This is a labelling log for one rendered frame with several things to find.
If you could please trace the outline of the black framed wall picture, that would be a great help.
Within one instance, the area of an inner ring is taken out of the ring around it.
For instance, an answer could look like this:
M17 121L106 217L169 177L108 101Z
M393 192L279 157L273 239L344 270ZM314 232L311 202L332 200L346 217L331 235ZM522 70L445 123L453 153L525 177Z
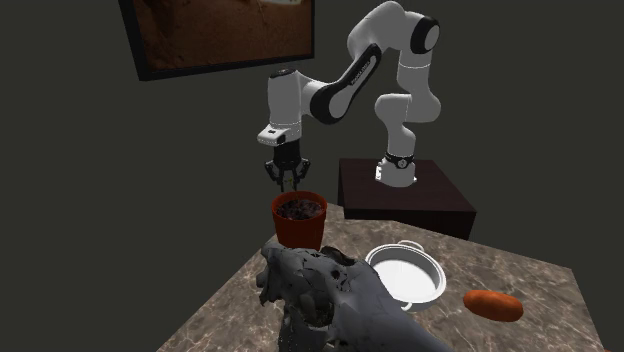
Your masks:
M316 0L117 0L138 79L312 59Z

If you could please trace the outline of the orange sweet potato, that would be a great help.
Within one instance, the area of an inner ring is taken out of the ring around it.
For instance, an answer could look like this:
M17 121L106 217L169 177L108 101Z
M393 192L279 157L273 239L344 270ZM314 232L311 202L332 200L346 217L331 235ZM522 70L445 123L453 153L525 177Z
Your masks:
M490 290L471 290L464 295L463 303L472 313L493 321L514 322L524 314L517 298Z

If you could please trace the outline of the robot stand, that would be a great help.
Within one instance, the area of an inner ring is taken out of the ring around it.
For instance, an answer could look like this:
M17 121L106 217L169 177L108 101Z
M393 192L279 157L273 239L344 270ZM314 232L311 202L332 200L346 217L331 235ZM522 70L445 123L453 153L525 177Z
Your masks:
M432 160L416 162L417 181L394 188L374 179L374 159L342 158L338 166L338 205L344 217L393 220L467 240L477 215Z

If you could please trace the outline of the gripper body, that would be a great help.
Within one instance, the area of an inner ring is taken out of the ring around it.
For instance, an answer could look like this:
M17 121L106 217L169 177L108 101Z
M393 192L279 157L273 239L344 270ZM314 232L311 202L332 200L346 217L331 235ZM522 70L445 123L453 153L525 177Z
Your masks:
M301 163L300 140L285 142L273 148L273 163L279 170L292 170Z

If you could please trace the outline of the red flower pot with soil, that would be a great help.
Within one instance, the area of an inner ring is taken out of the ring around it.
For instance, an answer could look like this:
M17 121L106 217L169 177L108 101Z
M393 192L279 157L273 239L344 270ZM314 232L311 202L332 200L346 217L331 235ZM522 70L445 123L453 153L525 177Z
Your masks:
M309 219L288 219L278 214L281 205L291 200L307 200L317 203L320 212ZM327 201L317 193L310 191L291 191L278 195L271 203L277 240L288 248L306 248L319 251L322 244Z

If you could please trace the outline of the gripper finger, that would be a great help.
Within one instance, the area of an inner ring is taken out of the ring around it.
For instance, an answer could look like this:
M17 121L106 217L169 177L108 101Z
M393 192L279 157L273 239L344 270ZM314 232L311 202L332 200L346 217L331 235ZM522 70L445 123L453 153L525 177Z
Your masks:
M273 160L269 160L264 164L265 170L268 173L272 182L276 183L280 187L280 191L284 191L284 171L277 166Z
M300 164L292 169L290 185L294 191L298 190L300 182L307 176L310 166L310 161L306 158L302 158Z

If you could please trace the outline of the grey animal skull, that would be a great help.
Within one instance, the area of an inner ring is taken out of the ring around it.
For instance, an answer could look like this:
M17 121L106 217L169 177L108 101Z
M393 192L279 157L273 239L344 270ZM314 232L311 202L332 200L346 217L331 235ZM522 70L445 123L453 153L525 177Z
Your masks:
M365 261L278 242L261 255L260 302L284 302L278 352L454 352L402 310Z

